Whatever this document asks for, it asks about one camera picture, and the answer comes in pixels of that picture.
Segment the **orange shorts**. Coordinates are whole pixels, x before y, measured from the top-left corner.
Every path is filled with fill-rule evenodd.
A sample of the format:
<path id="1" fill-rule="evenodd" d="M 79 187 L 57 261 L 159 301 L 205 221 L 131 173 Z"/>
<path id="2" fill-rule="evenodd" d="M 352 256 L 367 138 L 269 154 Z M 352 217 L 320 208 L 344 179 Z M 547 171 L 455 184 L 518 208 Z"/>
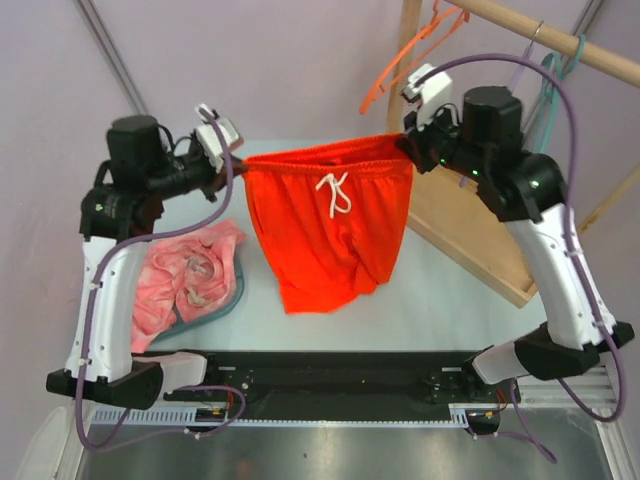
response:
<path id="1" fill-rule="evenodd" d="M 330 313 L 393 273 L 414 167 L 397 134 L 246 159 L 247 207 L 287 314 Z"/>

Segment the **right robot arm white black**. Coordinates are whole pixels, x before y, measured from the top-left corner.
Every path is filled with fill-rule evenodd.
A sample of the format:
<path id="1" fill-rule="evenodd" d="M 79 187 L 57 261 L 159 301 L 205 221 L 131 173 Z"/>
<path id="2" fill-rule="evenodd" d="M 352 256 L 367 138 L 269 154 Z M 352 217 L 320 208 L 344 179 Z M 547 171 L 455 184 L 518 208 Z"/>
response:
<path id="1" fill-rule="evenodd" d="M 504 86 L 468 90 L 463 107 L 450 102 L 448 87 L 407 86 L 417 106 L 404 118 L 401 148 L 420 173 L 441 166 L 477 183 L 483 204 L 519 245 L 540 293 L 546 320 L 537 329 L 469 361 L 463 393 L 484 401 L 498 383 L 525 375 L 556 380 L 581 375 L 609 351 L 635 337 L 601 299 L 590 301 L 573 264 L 581 252 L 574 224 L 564 220 L 567 185 L 556 162 L 523 147 L 522 103 Z"/>

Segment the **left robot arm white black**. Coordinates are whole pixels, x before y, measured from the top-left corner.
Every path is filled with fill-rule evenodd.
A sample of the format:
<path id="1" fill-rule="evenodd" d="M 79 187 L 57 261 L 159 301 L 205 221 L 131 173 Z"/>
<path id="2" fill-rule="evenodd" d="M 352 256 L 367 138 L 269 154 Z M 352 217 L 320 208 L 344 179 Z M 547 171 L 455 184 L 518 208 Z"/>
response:
<path id="1" fill-rule="evenodd" d="M 226 117 L 197 107 L 201 123 L 181 155 L 170 132 L 150 115 L 112 122 L 109 157 L 81 202 L 84 277 L 76 334 L 63 368 L 48 374 L 46 389 L 77 402 L 147 410 L 166 393 L 187 387 L 197 398 L 214 397 L 220 374 L 198 351 L 139 356 L 131 329 L 136 285 L 163 203 L 194 190 L 213 202 L 232 191 L 242 171 L 232 152 L 243 139 Z"/>

